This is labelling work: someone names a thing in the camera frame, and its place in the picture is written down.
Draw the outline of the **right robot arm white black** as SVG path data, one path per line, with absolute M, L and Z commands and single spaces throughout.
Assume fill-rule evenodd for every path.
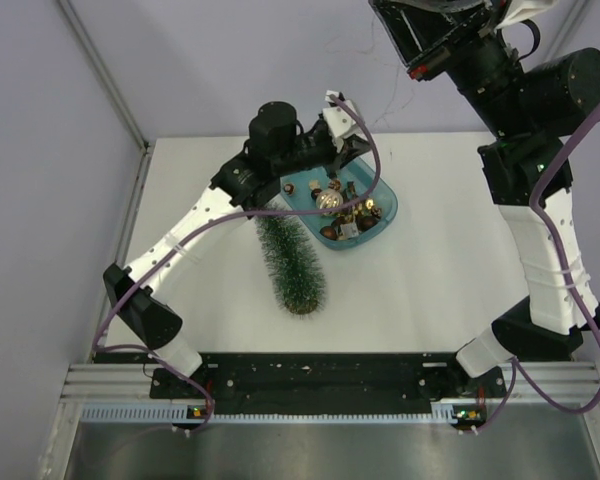
M 493 134 L 479 148 L 493 203 L 513 236 L 527 296 L 456 355 L 449 388 L 467 396 L 512 360 L 561 361 L 600 330 L 573 225 L 575 145 L 600 120 L 600 51 L 585 48 L 523 67 L 505 28 L 534 26 L 548 1 L 375 1 L 409 76 L 450 77 Z

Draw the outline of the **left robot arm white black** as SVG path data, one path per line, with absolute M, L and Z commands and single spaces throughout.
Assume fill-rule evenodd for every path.
M 334 177 L 377 150 L 352 100 L 334 91 L 325 100 L 309 130 L 291 104 L 261 106 L 240 152 L 220 167 L 187 213 L 145 253 L 103 273 L 108 317 L 120 318 L 140 339 L 139 350 L 173 371 L 172 384 L 185 396 L 200 394 L 207 374 L 183 320 L 168 305 L 168 289 L 224 236 L 253 217 L 270 215 L 265 206 L 281 192 L 283 177 L 317 167 Z

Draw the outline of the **small green christmas tree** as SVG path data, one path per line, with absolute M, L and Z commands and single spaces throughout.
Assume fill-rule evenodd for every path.
M 255 225 L 278 306 L 297 318 L 318 312 L 327 279 L 303 225 L 293 215 L 257 216 Z

